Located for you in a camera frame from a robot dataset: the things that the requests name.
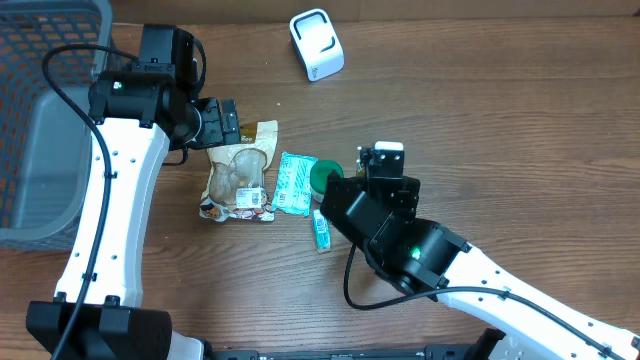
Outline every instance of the basket mesh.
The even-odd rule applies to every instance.
[[[97,8],[93,11],[84,4],[41,11],[0,10],[0,227],[7,228],[16,203],[32,107],[49,88],[41,60],[57,46],[97,44],[101,17]],[[74,50],[55,56],[49,68],[61,86],[88,87],[94,66],[93,51]]]

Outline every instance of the green and white packet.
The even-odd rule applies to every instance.
[[[287,214],[309,216],[311,211],[311,168],[318,161],[312,156],[282,153],[273,209]]]
[[[320,213],[320,210],[313,210],[313,233],[316,236],[316,249],[319,253],[331,251],[331,235],[329,234],[329,223]]]

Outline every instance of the white box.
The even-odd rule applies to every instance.
[[[289,30],[309,81],[320,80],[342,69],[342,46],[324,10],[313,9],[294,16],[289,22]]]

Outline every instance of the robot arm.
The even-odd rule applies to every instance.
[[[194,45],[203,58],[195,81]],[[128,69],[102,72],[89,92],[89,116],[109,153],[92,134],[89,183],[76,241],[53,302],[33,301],[27,330],[47,349],[61,341],[70,314],[80,315],[63,344],[62,359],[202,360],[206,343],[172,331],[167,312],[141,309],[141,263],[153,188],[170,150],[240,142],[235,103],[198,99],[206,60],[193,36],[172,26],[145,26],[140,57]],[[111,195],[93,273],[85,271],[94,246],[105,176]],[[80,289],[90,285],[84,299]]]
[[[510,347],[518,349],[512,354],[542,359],[639,357],[637,335],[563,305],[446,227],[415,218],[420,182],[402,176],[403,163],[400,143],[360,148],[360,176],[330,176],[321,205],[323,215],[365,253],[382,279],[408,299],[428,295],[497,327],[509,336]]]

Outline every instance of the label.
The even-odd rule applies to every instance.
[[[239,209],[255,209],[262,207],[262,190],[247,188],[236,190],[236,207]]]
[[[324,218],[316,219],[316,229],[318,229],[318,234],[324,234],[325,232],[327,232]]]
[[[244,124],[240,127],[240,143],[255,144],[258,135],[258,123]]]
[[[287,193],[284,191],[281,191],[278,194],[278,206],[286,206],[287,205]]]
[[[324,234],[327,232],[327,220],[322,216],[320,210],[313,210],[313,220],[316,223],[316,231],[318,234]]]

